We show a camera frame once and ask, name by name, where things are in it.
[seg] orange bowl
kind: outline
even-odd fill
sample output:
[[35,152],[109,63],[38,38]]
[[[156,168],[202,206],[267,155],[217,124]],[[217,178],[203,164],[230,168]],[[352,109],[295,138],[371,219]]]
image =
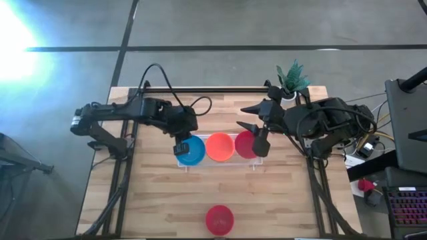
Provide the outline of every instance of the orange bowl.
[[234,153],[233,139],[227,133],[214,133],[206,140],[206,153],[215,161],[227,161]]

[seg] concrete floor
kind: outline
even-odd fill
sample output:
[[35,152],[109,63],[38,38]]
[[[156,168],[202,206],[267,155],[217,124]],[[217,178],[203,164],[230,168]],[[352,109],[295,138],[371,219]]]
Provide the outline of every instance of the concrete floor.
[[[17,47],[120,46],[132,0],[6,1],[2,52]],[[417,0],[144,0],[129,45],[425,44],[427,16]],[[69,131],[73,112],[105,102],[117,52],[0,55],[0,132],[54,173],[33,172],[13,208],[4,239],[74,234],[93,151]],[[151,62],[172,85],[261,85],[276,82],[276,65],[304,64],[313,85],[349,100],[384,91],[387,79],[425,67],[427,50],[203,51],[127,53],[119,86],[135,86]],[[165,85],[157,70],[148,79]],[[370,108],[385,96],[357,102]],[[384,130],[392,134],[391,127]],[[365,233],[388,236],[387,216],[358,203]]]

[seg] green plant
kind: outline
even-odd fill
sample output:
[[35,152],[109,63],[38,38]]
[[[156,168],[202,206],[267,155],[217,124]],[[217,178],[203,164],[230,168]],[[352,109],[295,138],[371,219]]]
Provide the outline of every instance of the green plant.
[[285,76],[283,74],[282,68],[276,66],[278,70],[279,82],[285,93],[290,94],[294,91],[305,89],[310,84],[310,81],[307,80],[307,76],[301,77],[303,67],[303,65],[298,66],[298,60],[295,59],[294,64],[289,69],[288,74]]

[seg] keyboard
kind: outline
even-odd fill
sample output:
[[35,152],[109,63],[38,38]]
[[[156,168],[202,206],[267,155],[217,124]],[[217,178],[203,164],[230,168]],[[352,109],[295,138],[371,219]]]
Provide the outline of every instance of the keyboard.
[[427,227],[427,187],[385,187],[393,227]]

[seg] wooden table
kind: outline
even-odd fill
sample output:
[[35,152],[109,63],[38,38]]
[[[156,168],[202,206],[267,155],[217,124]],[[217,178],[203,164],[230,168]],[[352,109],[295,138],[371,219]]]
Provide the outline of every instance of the wooden table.
[[[128,87],[113,87],[109,103],[123,103]],[[212,98],[211,111],[198,117],[199,130],[194,134],[218,131],[239,133],[236,121],[257,123],[256,115],[242,113],[240,108],[255,105],[265,93],[180,93],[184,104],[201,95]],[[326,88],[310,87],[312,101],[326,98]],[[150,93],[176,100],[170,93]],[[195,105],[195,112],[206,110],[208,102]],[[103,128],[120,136],[121,121],[103,123]],[[235,217],[234,228],[226,237],[317,237],[312,192],[305,159],[283,135],[270,134],[272,144],[264,164],[253,171],[251,166],[194,167],[185,172],[177,166],[172,146],[174,139],[155,127],[140,125],[135,142],[135,155],[122,237],[213,237],[205,226],[205,213],[214,205],[228,206]],[[108,156],[97,152],[94,163]],[[98,165],[87,186],[77,233],[84,232],[107,203],[113,160]],[[329,158],[326,169],[332,200],[340,213],[357,231],[360,222],[354,205],[350,183],[341,157]],[[328,225],[325,207],[322,207]]]

